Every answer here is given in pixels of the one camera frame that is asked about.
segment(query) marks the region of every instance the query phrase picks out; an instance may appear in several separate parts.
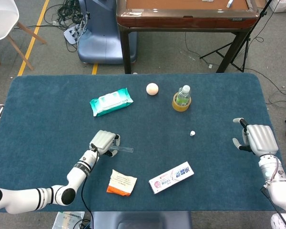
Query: brown table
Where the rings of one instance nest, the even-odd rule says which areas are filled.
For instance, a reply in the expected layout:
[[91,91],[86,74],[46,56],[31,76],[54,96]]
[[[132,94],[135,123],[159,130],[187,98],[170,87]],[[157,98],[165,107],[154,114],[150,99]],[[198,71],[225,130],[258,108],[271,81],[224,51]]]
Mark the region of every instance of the brown table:
[[217,73],[223,73],[259,14],[254,0],[117,0],[124,70],[131,74],[128,34],[133,31],[232,32],[232,45]]

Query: ping pong ball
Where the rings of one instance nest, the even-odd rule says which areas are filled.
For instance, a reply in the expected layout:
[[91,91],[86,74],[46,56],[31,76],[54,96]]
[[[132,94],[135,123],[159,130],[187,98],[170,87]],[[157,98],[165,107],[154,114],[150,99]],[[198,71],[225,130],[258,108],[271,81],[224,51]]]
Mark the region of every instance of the ping pong ball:
[[146,87],[146,92],[149,95],[155,95],[158,93],[158,91],[159,91],[158,85],[156,85],[155,83],[150,83]]

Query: clear plastic tube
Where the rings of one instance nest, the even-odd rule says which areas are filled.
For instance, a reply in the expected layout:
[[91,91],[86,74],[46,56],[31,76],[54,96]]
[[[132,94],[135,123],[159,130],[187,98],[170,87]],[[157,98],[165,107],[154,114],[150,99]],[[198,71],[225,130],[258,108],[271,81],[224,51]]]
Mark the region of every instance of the clear plastic tube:
[[110,149],[112,150],[117,150],[117,151],[123,151],[127,153],[133,153],[133,148],[128,148],[128,147],[122,147],[122,146],[111,146]]

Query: blue table mat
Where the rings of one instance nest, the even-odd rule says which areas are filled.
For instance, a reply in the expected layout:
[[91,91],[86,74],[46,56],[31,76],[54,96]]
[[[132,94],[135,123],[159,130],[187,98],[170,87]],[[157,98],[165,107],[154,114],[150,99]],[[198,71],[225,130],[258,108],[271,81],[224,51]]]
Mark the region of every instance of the blue table mat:
[[[151,82],[159,86],[155,96],[146,93]],[[172,98],[184,84],[192,103],[179,113]],[[91,99],[125,87],[133,104],[93,117]],[[134,152],[100,158],[84,189],[92,211],[272,210],[259,191],[259,158],[233,145],[233,137],[242,139],[236,117],[271,126],[253,74],[17,77],[0,122],[0,187],[67,185],[67,174],[101,129],[120,134],[121,146]],[[148,180],[185,161],[195,174],[153,194]],[[130,197],[106,193],[112,169],[138,178]],[[69,206],[42,209],[83,210],[80,189]]]

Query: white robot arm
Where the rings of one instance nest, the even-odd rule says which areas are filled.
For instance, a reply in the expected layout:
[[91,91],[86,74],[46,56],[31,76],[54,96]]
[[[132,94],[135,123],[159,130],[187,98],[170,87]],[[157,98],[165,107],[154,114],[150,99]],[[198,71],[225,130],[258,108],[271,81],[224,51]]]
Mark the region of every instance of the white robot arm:
[[6,190],[0,188],[0,209],[5,208],[10,214],[35,211],[47,204],[69,205],[74,199],[82,182],[89,176],[100,155],[114,156],[117,151],[110,151],[110,146],[120,145],[120,136],[100,130],[89,144],[87,150],[67,175],[68,185],[54,185],[50,188],[27,190]]
[[[268,190],[272,202],[286,211],[286,174],[281,161],[274,156],[278,151],[275,137],[269,126],[249,125],[243,118],[235,118],[235,123],[243,126],[242,135],[245,145],[233,138],[234,145],[239,150],[253,152],[260,157],[258,162],[265,178],[264,187]],[[286,213],[274,214],[271,218],[273,229],[286,229]]]

